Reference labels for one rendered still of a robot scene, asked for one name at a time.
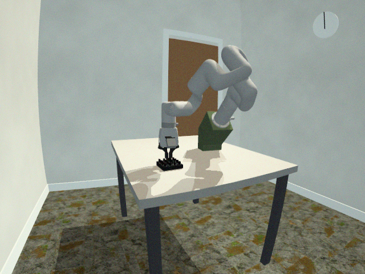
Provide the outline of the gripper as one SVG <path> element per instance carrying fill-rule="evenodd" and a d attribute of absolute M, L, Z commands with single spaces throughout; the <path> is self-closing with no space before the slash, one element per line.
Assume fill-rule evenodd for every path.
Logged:
<path fill-rule="evenodd" d="M 164 132 L 164 134 L 163 134 Z M 166 160 L 168 160 L 168 151 L 167 151 L 167 144 L 166 144 L 166 138 L 165 136 L 171 136 L 173 138 L 175 138 L 176 140 L 176 148 L 170 148 L 169 151 L 169 158 L 172 159 L 172 153 L 174 152 L 175 149 L 179 148 L 179 137 L 178 137 L 178 132 L 177 132 L 177 128 L 160 128 L 159 131 L 159 146 L 158 149 L 161 149 L 165 152 L 165 158 Z"/>

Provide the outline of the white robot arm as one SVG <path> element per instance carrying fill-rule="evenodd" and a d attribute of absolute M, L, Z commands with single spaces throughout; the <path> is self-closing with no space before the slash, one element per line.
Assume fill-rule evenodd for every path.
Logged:
<path fill-rule="evenodd" d="M 253 107 L 258 91 L 249 78 L 252 67 L 245 53 L 237 46 L 228 45 L 222 49 L 221 58 L 230 72 L 225 72 L 217 62 L 208 59 L 187 84 L 193 93 L 187 102 L 162 103 L 162 128 L 175 128 L 179 125 L 176 123 L 177 116 L 192 115 L 199 108 L 202 94 L 209 86 L 215 91 L 229 87 L 219 109 L 211 117 L 213 124 L 219 128 L 226 128 L 229 121 L 234 120 L 232 115 L 237 107 L 241 111 L 248 111 Z"/>

